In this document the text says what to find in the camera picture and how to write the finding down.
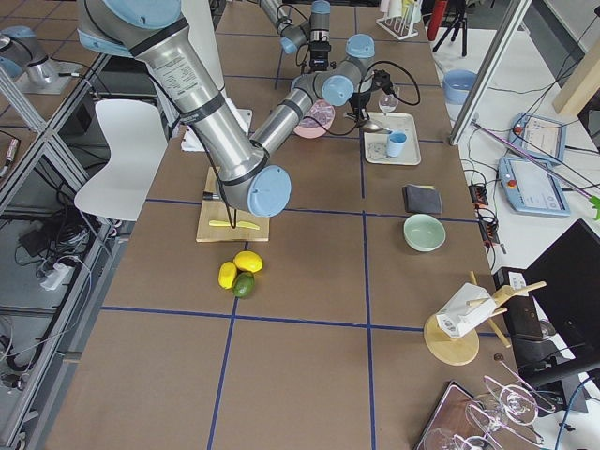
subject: white power adapter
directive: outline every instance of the white power adapter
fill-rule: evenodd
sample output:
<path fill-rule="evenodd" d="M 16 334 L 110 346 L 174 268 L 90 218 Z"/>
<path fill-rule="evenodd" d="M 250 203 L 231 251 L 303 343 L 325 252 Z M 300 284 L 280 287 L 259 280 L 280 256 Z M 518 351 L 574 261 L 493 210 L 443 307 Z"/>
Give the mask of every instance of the white power adapter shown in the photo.
<path fill-rule="evenodd" d="M 61 285 L 70 270 L 71 267 L 68 265 L 64 265 L 61 262 L 55 262 L 51 273 L 46 276 L 39 285 L 46 291 L 54 291 Z"/>

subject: green bowl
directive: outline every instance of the green bowl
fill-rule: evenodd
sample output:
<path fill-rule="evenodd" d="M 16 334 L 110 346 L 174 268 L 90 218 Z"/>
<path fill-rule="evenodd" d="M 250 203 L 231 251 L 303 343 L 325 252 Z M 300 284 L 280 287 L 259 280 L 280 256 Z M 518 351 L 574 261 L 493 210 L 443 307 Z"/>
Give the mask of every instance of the green bowl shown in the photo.
<path fill-rule="evenodd" d="M 415 214 L 404 222 L 404 239 L 418 251 L 432 251 L 446 240 L 446 230 L 435 217 Z"/>

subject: blue cup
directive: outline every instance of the blue cup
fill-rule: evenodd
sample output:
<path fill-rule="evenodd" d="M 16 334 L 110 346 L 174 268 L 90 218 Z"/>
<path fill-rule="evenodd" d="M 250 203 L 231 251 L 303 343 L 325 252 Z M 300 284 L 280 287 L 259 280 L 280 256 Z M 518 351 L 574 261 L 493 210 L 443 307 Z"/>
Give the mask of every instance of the blue cup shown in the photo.
<path fill-rule="evenodd" d="M 387 135 L 387 147 L 385 154 L 390 158 L 395 158 L 400 155 L 404 144 L 406 143 L 406 134 L 402 131 L 392 131 Z"/>

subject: wooden base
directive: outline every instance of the wooden base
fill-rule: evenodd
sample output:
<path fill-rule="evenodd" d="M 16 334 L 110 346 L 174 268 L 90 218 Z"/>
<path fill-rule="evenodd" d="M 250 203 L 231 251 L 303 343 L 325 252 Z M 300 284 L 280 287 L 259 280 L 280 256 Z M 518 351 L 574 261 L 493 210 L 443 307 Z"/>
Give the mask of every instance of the wooden base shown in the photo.
<path fill-rule="evenodd" d="M 429 351 L 450 366 L 469 364 L 479 352 L 479 336 L 475 330 L 463 337 L 449 337 L 438 325 L 435 314 L 427 319 L 423 333 Z"/>
<path fill-rule="evenodd" d="M 214 192 L 216 186 L 215 171 L 208 170 L 204 191 Z M 198 220 L 197 242 L 222 242 L 222 241 L 251 241 L 266 242 L 269 240 L 269 217 L 252 216 L 246 211 L 237 211 L 237 221 L 247 221 L 261 227 L 259 230 L 248 228 L 211 227 L 210 220 L 229 221 L 225 203 L 220 200 L 205 200 L 202 202 L 200 219 Z"/>

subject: black monitor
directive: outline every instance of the black monitor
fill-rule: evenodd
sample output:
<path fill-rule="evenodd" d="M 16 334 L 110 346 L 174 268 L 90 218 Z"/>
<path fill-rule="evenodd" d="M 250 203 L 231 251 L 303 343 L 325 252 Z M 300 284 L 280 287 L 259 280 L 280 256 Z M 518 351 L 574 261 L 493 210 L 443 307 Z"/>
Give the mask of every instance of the black monitor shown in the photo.
<path fill-rule="evenodd" d="M 524 277 L 529 284 L 547 283 L 533 297 L 576 357 L 526 380 L 539 387 L 586 371 L 600 384 L 600 237 L 583 219 L 577 220 Z"/>

